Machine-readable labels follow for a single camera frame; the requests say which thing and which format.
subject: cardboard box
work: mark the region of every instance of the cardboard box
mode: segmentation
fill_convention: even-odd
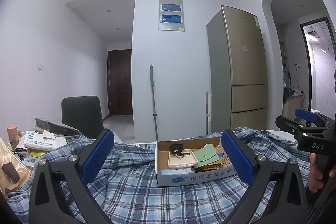
[[[220,146],[219,144],[221,143],[221,137],[197,140],[156,142],[155,172],[156,181],[159,187],[202,183],[212,180],[223,179],[236,174],[236,170],[232,166],[230,160],[227,159],[224,163],[225,167],[217,170],[183,175],[161,175],[161,170],[168,169],[168,158],[170,153],[169,146],[174,143],[181,143],[183,144],[184,149],[191,149],[194,151],[204,147],[204,145],[208,143],[213,144],[215,148]]]
[[[22,139],[20,140],[19,144],[16,146],[15,148],[15,152],[23,157],[23,158],[26,158],[26,157],[29,157],[29,151],[28,149],[24,146],[24,140],[25,140],[25,137],[23,136]]]

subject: refrigerator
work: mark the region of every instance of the refrigerator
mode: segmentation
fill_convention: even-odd
[[[211,132],[266,129],[268,82],[258,18],[221,6],[207,24],[211,68]]]

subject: chocolate bar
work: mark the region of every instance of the chocolate bar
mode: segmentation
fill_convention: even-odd
[[[3,170],[3,172],[5,173],[7,179],[12,182],[13,184],[16,184],[19,182],[20,180],[20,176],[17,173],[14,165],[9,162],[7,164],[4,164],[1,168]]]

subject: human hand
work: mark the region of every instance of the human hand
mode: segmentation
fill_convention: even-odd
[[[329,176],[333,178],[335,174],[336,174],[336,165],[330,170]],[[319,189],[323,188],[323,182],[321,181],[322,178],[323,174],[316,164],[316,154],[312,153],[310,155],[310,173],[308,175],[308,181],[309,181],[308,188],[311,192],[316,193]]]

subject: power cord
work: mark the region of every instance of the power cord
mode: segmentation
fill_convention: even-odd
[[[305,110],[306,107],[307,107],[307,96],[306,96],[306,94],[303,91],[301,91],[301,93],[303,95],[302,109]]]
[[[300,90],[299,80],[297,79],[297,66],[296,65],[295,65],[295,70],[296,70],[297,89]]]

